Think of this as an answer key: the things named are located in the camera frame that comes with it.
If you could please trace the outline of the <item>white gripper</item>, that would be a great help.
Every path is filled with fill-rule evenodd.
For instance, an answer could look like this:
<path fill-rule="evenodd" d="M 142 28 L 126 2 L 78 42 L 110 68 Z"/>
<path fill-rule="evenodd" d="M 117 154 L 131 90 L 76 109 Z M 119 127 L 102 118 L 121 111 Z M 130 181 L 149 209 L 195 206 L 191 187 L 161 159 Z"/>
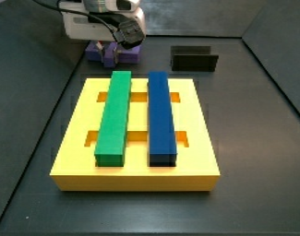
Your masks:
<path fill-rule="evenodd" d="M 141 0 L 62 0 L 58 6 L 66 9 L 62 13 L 64 30 L 72 39 L 94 40 L 95 48 L 103 63 L 103 44 L 100 41 L 115 41 L 112 34 L 118 24 L 134 20 L 146 38 L 145 14 L 139 7 Z M 118 44 L 110 43 L 114 62 L 118 62 Z"/>

